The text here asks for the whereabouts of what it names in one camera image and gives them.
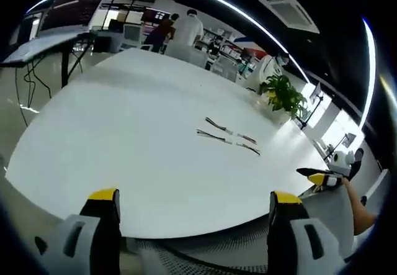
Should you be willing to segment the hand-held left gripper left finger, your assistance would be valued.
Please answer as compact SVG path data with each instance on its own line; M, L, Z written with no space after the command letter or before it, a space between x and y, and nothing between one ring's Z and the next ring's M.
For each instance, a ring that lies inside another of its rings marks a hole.
M120 274L121 237L120 191L108 188L34 242L49 274Z

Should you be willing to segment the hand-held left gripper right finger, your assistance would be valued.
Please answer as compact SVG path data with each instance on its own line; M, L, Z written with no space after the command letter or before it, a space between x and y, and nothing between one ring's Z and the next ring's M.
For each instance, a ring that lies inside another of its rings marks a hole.
M347 191L271 192L267 253L269 274L336 274L350 255Z

